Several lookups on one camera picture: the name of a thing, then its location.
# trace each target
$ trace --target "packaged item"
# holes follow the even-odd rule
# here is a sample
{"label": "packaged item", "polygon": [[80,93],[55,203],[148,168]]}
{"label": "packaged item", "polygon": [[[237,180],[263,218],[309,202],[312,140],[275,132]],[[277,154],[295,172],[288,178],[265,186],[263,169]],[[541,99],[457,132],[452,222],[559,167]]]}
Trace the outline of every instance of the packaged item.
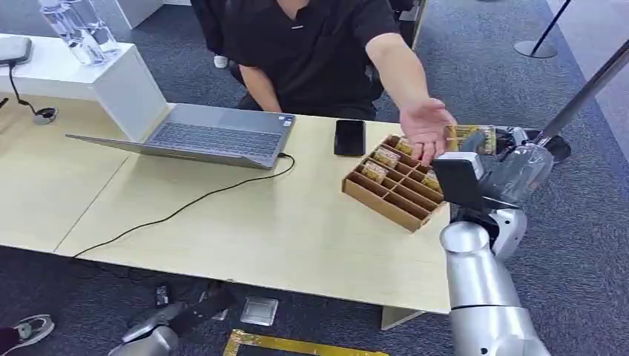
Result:
{"label": "packaged item", "polygon": [[386,178],[386,169],[382,168],[381,166],[375,164],[374,162],[365,162],[365,165],[363,167],[363,171],[361,171],[361,173],[375,181],[377,184],[381,184],[384,181],[384,178]]}
{"label": "packaged item", "polygon": [[426,176],[421,180],[421,184],[436,191],[441,191],[439,181],[437,180],[437,174],[432,169],[426,173]]}
{"label": "packaged item", "polygon": [[491,125],[449,125],[447,127],[447,150],[459,151],[461,144],[476,131],[483,131],[485,140],[478,147],[478,154],[495,154],[495,126]]}
{"label": "packaged item", "polygon": [[398,141],[398,144],[395,145],[395,149],[400,151],[403,154],[407,154],[409,156],[412,156],[411,142],[406,137],[400,137],[400,140]]}
{"label": "packaged item", "polygon": [[387,167],[395,168],[400,161],[400,155],[384,147],[379,147],[374,152],[374,159]]}

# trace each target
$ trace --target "open palm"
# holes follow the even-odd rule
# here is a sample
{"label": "open palm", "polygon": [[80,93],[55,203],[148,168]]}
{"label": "open palm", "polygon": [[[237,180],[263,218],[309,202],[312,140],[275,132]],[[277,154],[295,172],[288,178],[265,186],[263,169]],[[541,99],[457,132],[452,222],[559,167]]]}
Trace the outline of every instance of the open palm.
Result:
{"label": "open palm", "polygon": [[438,99],[427,99],[414,107],[400,109],[400,124],[413,147],[413,159],[426,167],[446,151],[446,127],[456,120]]}

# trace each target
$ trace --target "sneaker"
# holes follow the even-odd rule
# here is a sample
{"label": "sneaker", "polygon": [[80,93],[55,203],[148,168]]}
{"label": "sneaker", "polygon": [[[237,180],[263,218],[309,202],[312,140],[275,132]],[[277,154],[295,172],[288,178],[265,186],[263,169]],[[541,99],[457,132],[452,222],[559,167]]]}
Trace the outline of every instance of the sneaker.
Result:
{"label": "sneaker", "polygon": [[20,320],[18,325],[14,327],[20,336],[19,343],[1,356],[5,356],[15,349],[39,342],[44,337],[47,337],[54,328],[55,323],[53,323],[53,320],[50,319],[50,315],[34,315]]}
{"label": "sneaker", "polygon": [[227,68],[227,65],[229,64],[229,58],[225,57],[225,56],[214,56],[214,66],[216,68]]}

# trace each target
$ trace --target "silver laptop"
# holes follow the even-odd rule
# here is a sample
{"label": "silver laptop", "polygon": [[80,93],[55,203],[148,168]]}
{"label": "silver laptop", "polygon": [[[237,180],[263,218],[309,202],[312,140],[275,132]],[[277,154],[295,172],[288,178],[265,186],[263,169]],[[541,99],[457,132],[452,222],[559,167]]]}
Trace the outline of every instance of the silver laptop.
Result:
{"label": "silver laptop", "polygon": [[144,143],[65,135],[138,154],[272,169],[294,116],[178,104]]}

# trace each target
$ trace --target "wooden compartment box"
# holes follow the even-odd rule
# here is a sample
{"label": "wooden compartment box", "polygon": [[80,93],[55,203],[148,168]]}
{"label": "wooden compartment box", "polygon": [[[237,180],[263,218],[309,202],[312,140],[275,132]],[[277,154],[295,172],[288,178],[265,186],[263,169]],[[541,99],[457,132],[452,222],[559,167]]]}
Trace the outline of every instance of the wooden compartment box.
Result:
{"label": "wooden compartment box", "polygon": [[[426,224],[433,212],[446,203],[440,190],[422,184],[429,169],[421,167],[419,161],[394,148],[399,139],[399,136],[389,136],[373,152],[365,156],[343,179],[342,190],[343,193],[414,232]],[[379,147],[401,156],[394,168],[387,167],[373,158]],[[373,162],[387,170],[386,178],[381,184],[361,173],[366,162]]]}

